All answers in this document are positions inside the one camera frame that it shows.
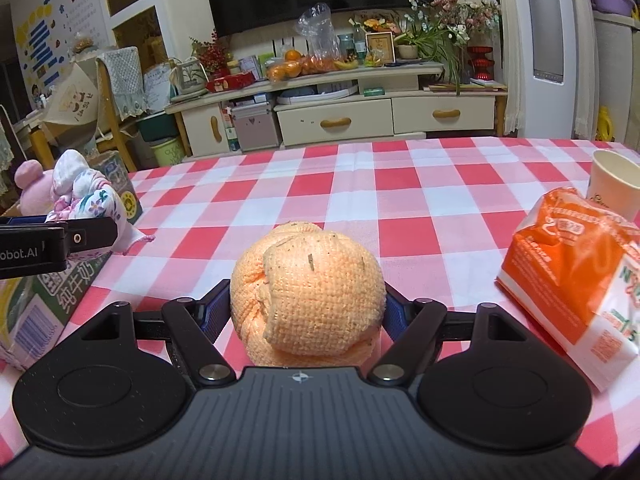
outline wooden photo frame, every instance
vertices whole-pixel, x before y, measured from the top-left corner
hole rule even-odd
[[[381,50],[382,63],[395,63],[394,35],[391,32],[367,32],[367,50]]]

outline orange plastic bag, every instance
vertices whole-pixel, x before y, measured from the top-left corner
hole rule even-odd
[[[600,391],[638,356],[639,243],[636,225],[555,189],[516,229],[497,278]]]

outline wooden drawer handle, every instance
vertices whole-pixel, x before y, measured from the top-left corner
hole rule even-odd
[[[342,119],[336,119],[335,121],[324,120],[320,121],[320,126],[323,128],[337,128],[338,126],[349,126],[351,124],[351,119],[348,117],[344,117]]]
[[[460,110],[434,110],[434,119],[454,119],[460,117]]]
[[[222,136],[218,130],[218,118],[215,115],[211,116],[211,131],[213,132],[213,138],[216,142],[222,142]]]

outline red berry plant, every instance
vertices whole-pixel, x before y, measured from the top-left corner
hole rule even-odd
[[[198,58],[204,70],[215,73],[226,66],[226,46],[218,38],[214,28],[211,33],[211,41],[199,41],[191,38],[192,56]]]

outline red and white tablecloth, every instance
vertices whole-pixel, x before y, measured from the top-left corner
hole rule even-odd
[[[457,310],[501,304],[540,334],[494,278],[511,235],[546,191],[586,191],[591,153],[620,144],[476,137],[342,144],[202,160],[139,171],[132,181],[156,241],[112,256],[81,301],[68,335],[112,301],[158,309],[202,297],[231,275],[236,258],[277,224],[316,222],[375,254],[406,297]],[[382,342],[383,349],[388,344]],[[140,348],[166,358],[162,342]],[[216,347],[238,371],[249,361],[232,326]],[[447,343],[444,354],[465,344]],[[618,463],[640,442],[640,360],[594,403],[578,446],[599,464]],[[18,372],[0,376],[0,463],[26,446],[11,407]]]

